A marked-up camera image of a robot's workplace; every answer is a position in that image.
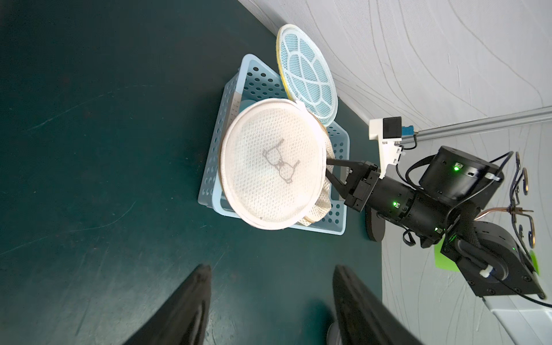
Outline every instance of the white wall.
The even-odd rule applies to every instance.
[[[239,1],[274,34],[305,31],[366,121],[428,129],[552,105],[552,1]]]
[[[529,173],[529,195],[520,196],[521,207],[534,210],[537,233],[535,252],[540,276],[552,287],[552,121],[491,132],[422,141],[418,148],[401,158],[400,171],[419,159],[437,153],[442,145],[472,153],[484,159],[496,158],[507,151],[519,151]],[[506,166],[506,180],[491,199],[489,207],[507,206],[508,189],[515,160]],[[412,172],[415,182],[424,168]],[[397,178],[394,169],[388,175]],[[483,220],[497,223],[513,235],[509,215],[493,213]],[[529,223],[519,220],[527,236]],[[386,224],[382,244],[383,302],[391,312],[426,345],[511,344],[497,319],[476,298],[460,273],[435,267],[433,248],[419,244],[407,247],[401,238],[403,229]]]

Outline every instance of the yellow rim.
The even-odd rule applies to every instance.
[[[283,76],[284,69],[282,67],[282,60],[280,59],[280,45],[278,43],[280,43],[280,39],[282,38],[282,31],[283,31],[282,29],[284,29],[285,26],[286,25],[284,25],[283,27],[280,28],[280,30],[278,30],[278,35],[276,36],[276,62],[278,63],[278,70],[280,71],[280,79],[282,80],[282,85],[284,86],[285,93],[288,95],[289,99],[291,99],[292,101],[296,101],[296,99],[293,98],[293,95],[289,91],[288,84],[285,82],[285,78]]]

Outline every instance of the white bracket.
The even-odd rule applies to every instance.
[[[370,140],[378,141],[380,155],[380,178],[385,177],[387,165],[397,165],[402,148],[396,146],[402,138],[383,139],[383,119],[370,120],[368,123],[368,136]]]

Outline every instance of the round mesh laundry bag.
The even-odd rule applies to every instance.
[[[276,58],[288,98],[305,103],[329,126],[337,114],[337,91],[320,49],[301,29],[287,24],[278,31]]]
[[[222,141],[226,199],[241,219],[260,229],[321,219],[331,207],[325,185],[328,147],[333,154],[327,132],[302,103],[266,99],[251,105]]]

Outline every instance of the drawing on mesh bag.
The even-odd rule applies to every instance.
[[[282,159],[282,154],[280,153],[280,150],[278,149],[280,145],[284,142],[284,139],[281,139],[276,146],[265,150],[263,149],[263,157],[267,160],[267,162],[275,167],[278,170],[278,173],[280,174],[280,177],[286,182],[291,183],[293,180],[291,179],[293,177],[293,174],[295,173],[295,168],[297,165],[299,165],[300,161],[295,162],[294,165],[291,165],[287,162],[284,162]]]

